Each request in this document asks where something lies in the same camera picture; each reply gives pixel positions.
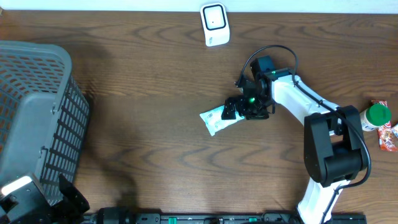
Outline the red snack bar wrapper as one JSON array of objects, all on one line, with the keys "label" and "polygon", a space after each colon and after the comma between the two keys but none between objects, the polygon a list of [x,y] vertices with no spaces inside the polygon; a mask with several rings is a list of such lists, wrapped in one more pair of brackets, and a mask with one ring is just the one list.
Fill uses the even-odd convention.
[{"label": "red snack bar wrapper", "polygon": [[[372,104],[379,103],[388,107],[387,101],[384,100],[372,100],[371,102]],[[377,129],[379,146],[382,151],[397,152],[397,137],[394,136],[391,128],[392,126],[390,119],[387,124]]]}]

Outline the teal wet wipes pack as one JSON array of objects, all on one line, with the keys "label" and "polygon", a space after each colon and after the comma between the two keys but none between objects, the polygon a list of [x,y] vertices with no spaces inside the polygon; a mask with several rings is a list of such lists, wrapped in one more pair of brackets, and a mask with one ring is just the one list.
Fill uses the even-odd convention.
[{"label": "teal wet wipes pack", "polygon": [[221,115],[223,110],[224,106],[219,106],[200,114],[200,118],[204,121],[211,136],[214,136],[216,132],[244,119],[244,116],[240,116],[238,112],[235,112],[235,119],[222,120]]}]

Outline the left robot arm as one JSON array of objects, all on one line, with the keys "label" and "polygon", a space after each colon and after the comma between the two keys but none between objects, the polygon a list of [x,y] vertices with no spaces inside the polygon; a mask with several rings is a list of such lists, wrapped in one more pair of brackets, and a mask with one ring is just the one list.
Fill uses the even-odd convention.
[{"label": "left robot arm", "polygon": [[33,175],[17,178],[1,187],[1,223],[123,223],[134,224],[126,207],[105,207],[89,213],[90,205],[64,175],[59,175],[61,201],[51,205]]}]

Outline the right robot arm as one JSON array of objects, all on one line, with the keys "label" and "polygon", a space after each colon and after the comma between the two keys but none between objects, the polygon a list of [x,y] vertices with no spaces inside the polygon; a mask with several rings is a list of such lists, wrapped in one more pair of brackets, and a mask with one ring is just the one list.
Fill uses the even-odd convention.
[{"label": "right robot arm", "polygon": [[221,119],[267,119],[282,105],[303,125],[303,158],[310,180],[297,206],[300,223],[327,223],[343,189],[362,171],[371,170],[359,111],[331,103],[306,86],[291,68],[275,68],[269,56],[250,63],[253,80],[241,75],[239,96],[229,97]]}]

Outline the green lid jar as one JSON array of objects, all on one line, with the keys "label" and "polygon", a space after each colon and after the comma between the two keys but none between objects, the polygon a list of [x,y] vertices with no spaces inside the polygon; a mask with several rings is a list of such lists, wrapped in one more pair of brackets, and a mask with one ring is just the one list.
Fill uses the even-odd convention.
[{"label": "green lid jar", "polygon": [[374,131],[387,124],[391,119],[391,111],[388,107],[376,103],[360,113],[363,131]]}]

